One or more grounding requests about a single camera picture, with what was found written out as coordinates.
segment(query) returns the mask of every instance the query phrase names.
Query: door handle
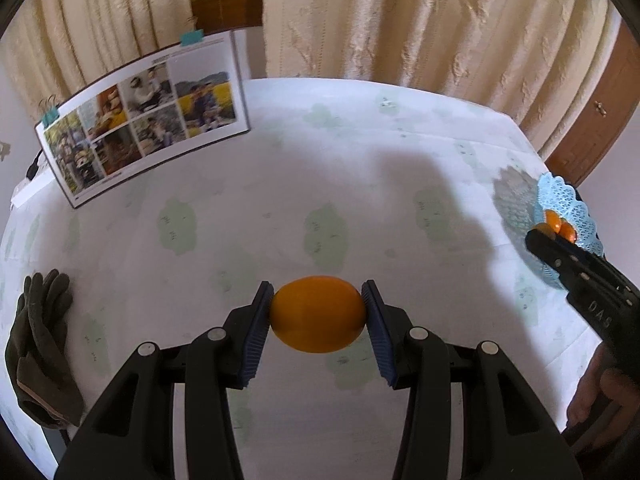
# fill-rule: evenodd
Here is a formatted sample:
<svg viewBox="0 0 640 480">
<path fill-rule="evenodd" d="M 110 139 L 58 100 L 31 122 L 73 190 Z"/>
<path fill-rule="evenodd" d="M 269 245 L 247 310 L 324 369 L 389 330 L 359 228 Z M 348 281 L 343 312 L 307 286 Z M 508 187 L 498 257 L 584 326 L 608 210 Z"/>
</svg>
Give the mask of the door handle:
<svg viewBox="0 0 640 480">
<path fill-rule="evenodd" d="M 604 109 L 604 106 L 602 106 L 602 103 L 600 101 L 594 102 L 593 105 L 596 107 L 596 110 L 601 116 L 607 116 L 607 111 Z"/>
</svg>

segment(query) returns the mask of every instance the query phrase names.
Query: dark green glove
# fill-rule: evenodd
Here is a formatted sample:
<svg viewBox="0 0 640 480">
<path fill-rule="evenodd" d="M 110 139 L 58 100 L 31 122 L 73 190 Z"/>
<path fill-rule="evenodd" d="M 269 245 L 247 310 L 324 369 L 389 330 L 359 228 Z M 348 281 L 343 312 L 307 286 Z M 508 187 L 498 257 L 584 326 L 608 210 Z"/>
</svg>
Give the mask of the dark green glove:
<svg viewBox="0 0 640 480">
<path fill-rule="evenodd" d="M 64 355 L 73 298 L 69 277 L 52 270 L 24 280 L 4 358 L 18 405 L 46 428 L 80 425 L 84 402 Z"/>
</svg>

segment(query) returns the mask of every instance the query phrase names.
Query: metal screw head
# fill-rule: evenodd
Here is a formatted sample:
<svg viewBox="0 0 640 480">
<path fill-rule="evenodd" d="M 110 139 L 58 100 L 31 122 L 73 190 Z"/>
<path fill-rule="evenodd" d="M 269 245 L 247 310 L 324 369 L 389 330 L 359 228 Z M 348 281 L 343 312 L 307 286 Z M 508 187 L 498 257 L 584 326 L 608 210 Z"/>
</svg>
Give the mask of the metal screw head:
<svg viewBox="0 0 640 480">
<path fill-rule="evenodd" d="M 207 337 L 212 341 L 222 341 L 226 337 L 226 330 L 221 326 L 212 328 L 207 332 Z"/>
<path fill-rule="evenodd" d="M 428 336 L 429 331 L 426 328 L 422 328 L 421 326 L 414 326 L 411 330 L 409 330 L 409 337 L 411 337 L 411 339 L 422 341 L 423 339 L 427 339 Z"/>
<path fill-rule="evenodd" d="M 493 341 L 485 341 L 480 345 L 480 348 L 485 354 L 496 355 L 498 353 L 498 345 Z"/>
<path fill-rule="evenodd" d="M 142 343 L 142 345 L 138 347 L 138 353 L 145 357 L 151 355 L 155 351 L 156 345 L 154 345 L 153 343 Z"/>
</svg>

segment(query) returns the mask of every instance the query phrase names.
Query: white wall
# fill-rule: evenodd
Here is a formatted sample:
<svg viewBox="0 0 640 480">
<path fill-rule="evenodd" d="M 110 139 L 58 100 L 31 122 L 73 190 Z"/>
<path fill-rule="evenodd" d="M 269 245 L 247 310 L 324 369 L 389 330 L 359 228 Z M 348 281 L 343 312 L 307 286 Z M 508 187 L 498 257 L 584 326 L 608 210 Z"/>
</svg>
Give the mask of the white wall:
<svg viewBox="0 0 640 480">
<path fill-rule="evenodd" d="M 578 191 L 607 260 L 640 285 L 640 107 Z"/>
<path fill-rule="evenodd" d="M 0 162 L 0 238 L 9 218 L 11 194 L 38 154 L 40 145 L 33 122 L 14 92 L 0 64 L 0 141 L 10 144 L 10 152 Z"/>
</svg>

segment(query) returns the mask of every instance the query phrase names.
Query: wooden cabinet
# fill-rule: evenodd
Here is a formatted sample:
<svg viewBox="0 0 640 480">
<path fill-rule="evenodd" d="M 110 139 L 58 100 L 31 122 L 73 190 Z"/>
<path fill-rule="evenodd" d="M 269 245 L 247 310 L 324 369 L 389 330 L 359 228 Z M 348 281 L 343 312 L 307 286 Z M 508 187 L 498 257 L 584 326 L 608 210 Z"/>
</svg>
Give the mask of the wooden cabinet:
<svg viewBox="0 0 640 480">
<path fill-rule="evenodd" d="M 205 34 L 262 25 L 262 0 L 191 0 L 191 9 Z"/>
<path fill-rule="evenodd" d="M 553 173 L 578 186 L 616 141 L 640 99 L 640 46 L 623 23 L 591 99 L 546 160 Z"/>
</svg>

